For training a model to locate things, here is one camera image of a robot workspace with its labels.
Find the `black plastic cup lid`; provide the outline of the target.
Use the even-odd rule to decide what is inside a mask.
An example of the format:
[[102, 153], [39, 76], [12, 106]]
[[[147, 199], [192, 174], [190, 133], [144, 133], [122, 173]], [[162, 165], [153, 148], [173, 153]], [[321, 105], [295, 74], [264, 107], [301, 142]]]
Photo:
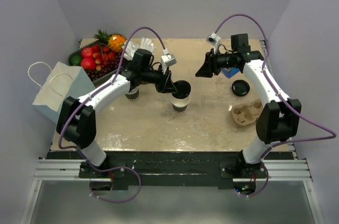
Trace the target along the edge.
[[177, 89], [177, 92], [172, 94], [174, 98], [182, 100], [187, 98], [191, 93], [191, 85], [185, 80], [176, 81], [174, 86]]

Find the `white paper coffee cup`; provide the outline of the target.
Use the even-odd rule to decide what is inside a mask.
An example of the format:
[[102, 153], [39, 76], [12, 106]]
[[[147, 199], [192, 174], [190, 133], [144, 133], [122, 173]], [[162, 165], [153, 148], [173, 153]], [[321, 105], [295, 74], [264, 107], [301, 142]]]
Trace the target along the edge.
[[175, 112], [181, 113], [184, 112], [190, 102], [190, 96], [186, 98], [175, 98], [171, 97], [172, 108]]

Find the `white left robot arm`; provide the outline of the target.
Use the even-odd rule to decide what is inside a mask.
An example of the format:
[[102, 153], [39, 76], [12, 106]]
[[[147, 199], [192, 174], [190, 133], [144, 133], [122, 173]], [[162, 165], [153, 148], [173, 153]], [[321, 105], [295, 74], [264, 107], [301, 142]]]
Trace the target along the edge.
[[171, 80], [169, 67], [176, 64], [174, 55], [164, 51], [158, 69], [152, 67], [154, 56], [146, 49], [137, 49], [127, 61], [100, 87], [78, 98], [65, 98], [56, 127], [61, 138], [76, 145], [92, 163], [91, 171], [105, 177], [110, 165], [106, 153], [95, 141], [96, 115], [119, 97], [128, 94], [141, 84], [153, 84], [159, 93], [178, 93]]

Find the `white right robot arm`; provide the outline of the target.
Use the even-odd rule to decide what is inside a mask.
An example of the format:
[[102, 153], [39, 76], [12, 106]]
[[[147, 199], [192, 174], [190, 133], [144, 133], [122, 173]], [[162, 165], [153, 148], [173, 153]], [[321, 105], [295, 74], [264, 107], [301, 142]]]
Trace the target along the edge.
[[226, 53], [219, 51], [221, 38], [216, 33], [210, 34], [207, 42], [213, 48], [206, 53], [196, 77], [211, 78], [222, 69], [238, 68], [255, 86], [263, 104], [263, 111], [256, 122], [256, 136], [242, 151], [236, 164], [237, 174], [247, 178], [254, 173], [254, 164], [267, 155], [274, 143], [286, 142], [296, 135], [299, 117], [290, 108], [300, 112], [301, 103], [298, 99], [291, 99], [278, 86], [264, 66], [262, 54], [251, 50], [247, 34], [231, 36], [231, 51]]

